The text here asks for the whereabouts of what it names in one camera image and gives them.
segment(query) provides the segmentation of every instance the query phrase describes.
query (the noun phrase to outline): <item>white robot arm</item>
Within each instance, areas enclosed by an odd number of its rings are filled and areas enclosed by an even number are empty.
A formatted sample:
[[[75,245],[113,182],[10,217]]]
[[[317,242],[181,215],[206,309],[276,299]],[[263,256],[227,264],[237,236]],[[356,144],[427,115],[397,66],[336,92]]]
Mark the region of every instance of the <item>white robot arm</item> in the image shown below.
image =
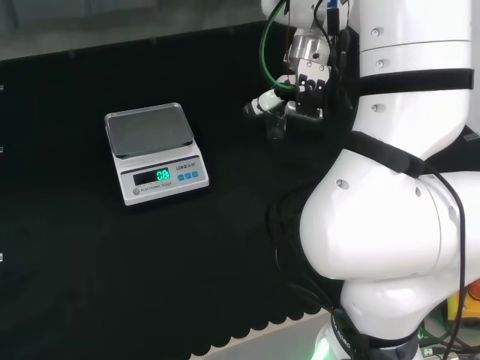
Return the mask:
[[[263,11],[269,14],[276,3],[262,0]],[[291,25],[310,37],[316,3],[290,2]],[[471,0],[349,5],[359,11],[360,81],[367,85],[352,131],[366,138],[366,146],[381,143],[380,152],[391,146],[428,159],[452,144],[466,124]],[[277,21],[285,23],[285,16]],[[480,173],[442,176],[463,203],[470,284],[480,278]],[[307,201],[300,236],[319,274],[345,280],[340,302],[359,333],[375,339],[383,356],[411,360],[422,358],[414,336],[420,322],[458,291],[460,228],[458,204],[437,176],[411,176],[362,150],[344,149]],[[322,359],[351,356],[339,328],[333,321],[320,332]]]

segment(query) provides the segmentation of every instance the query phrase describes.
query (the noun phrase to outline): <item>green cable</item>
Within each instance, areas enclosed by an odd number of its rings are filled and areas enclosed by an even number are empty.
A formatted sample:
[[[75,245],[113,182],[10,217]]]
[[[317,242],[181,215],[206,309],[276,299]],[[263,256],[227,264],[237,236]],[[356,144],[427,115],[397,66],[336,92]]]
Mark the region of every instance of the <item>green cable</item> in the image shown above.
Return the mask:
[[[268,79],[275,85],[275,86],[278,86],[282,89],[289,89],[289,90],[292,90],[292,86],[289,86],[289,85],[285,85],[285,84],[280,84],[276,79],[273,78],[273,76],[270,74],[269,72],[269,69],[267,69],[267,65],[265,63],[265,42],[266,42],[266,38],[267,38],[267,34],[269,33],[269,30],[270,30],[270,26],[272,25],[274,19],[277,17],[278,13],[280,12],[281,10],[281,6],[277,9],[277,11],[275,12],[274,16],[271,18],[271,21],[267,24],[267,27],[265,29],[265,37],[262,39],[262,66],[263,66],[263,70],[265,71],[265,74],[267,75]]]

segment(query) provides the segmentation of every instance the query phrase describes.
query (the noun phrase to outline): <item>digital scale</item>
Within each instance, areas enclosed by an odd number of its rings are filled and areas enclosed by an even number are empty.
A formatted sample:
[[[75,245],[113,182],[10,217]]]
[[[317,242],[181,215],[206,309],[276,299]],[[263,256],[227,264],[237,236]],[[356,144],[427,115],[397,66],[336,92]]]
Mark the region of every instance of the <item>digital scale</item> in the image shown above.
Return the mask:
[[[178,103],[105,116],[125,205],[209,186],[209,175]]]

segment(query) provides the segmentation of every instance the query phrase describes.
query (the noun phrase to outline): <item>black strap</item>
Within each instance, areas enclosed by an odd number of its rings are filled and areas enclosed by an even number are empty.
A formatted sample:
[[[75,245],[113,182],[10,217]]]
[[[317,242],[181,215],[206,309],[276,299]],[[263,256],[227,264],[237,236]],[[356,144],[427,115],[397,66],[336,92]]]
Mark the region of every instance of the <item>black strap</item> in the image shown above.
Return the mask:
[[[383,73],[360,79],[360,96],[395,92],[473,89],[472,69],[439,69]]]
[[[419,330],[396,340],[385,340],[360,334],[347,312],[336,309],[331,315],[331,326],[338,343],[352,360],[410,360],[419,348]]]
[[[414,179],[425,173],[422,159],[359,131],[350,132],[344,148]]]

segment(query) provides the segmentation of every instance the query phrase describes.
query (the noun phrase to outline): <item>black table cloth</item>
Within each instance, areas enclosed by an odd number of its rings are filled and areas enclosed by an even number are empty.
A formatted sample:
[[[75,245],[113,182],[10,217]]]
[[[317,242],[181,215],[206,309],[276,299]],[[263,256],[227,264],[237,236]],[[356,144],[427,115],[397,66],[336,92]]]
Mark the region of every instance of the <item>black table cloth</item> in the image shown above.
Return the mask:
[[[261,121],[242,117],[268,89],[258,65],[262,30],[257,23],[0,64],[2,359],[187,359],[311,312],[276,268],[265,210],[321,178],[353,113],[319,127],[289,124],[283,142],[267,141]],[[284,34],[274,26],[267,43],[275,75]],[[104,116],[170,102],[183,106],[211,185],[128,208]],[[459,146],[454,160],[434,159],[439,170],[472,167],[461,152],[476,145]]]

